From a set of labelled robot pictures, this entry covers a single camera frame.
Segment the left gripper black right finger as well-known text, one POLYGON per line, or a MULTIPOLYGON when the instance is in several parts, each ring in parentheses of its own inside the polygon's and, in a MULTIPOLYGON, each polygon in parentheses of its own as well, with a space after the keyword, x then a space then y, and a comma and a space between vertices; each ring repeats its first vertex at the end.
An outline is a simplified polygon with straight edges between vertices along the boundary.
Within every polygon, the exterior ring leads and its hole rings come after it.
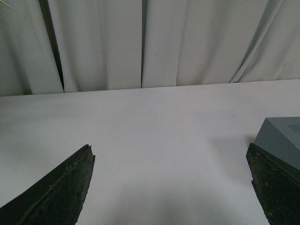
POLYGON ((300 223, 300 171, 251 143, 246 159, 252 185, 271 225, 300 223))

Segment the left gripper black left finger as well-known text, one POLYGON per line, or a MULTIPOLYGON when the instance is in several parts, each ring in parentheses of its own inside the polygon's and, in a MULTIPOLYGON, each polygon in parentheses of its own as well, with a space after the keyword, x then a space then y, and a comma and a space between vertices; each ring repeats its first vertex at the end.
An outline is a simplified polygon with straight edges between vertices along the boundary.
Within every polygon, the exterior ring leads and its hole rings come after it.
POLYGON ((84 145, 0 209, 2 225, 74 225, 88 193, 95 164, 84 145))

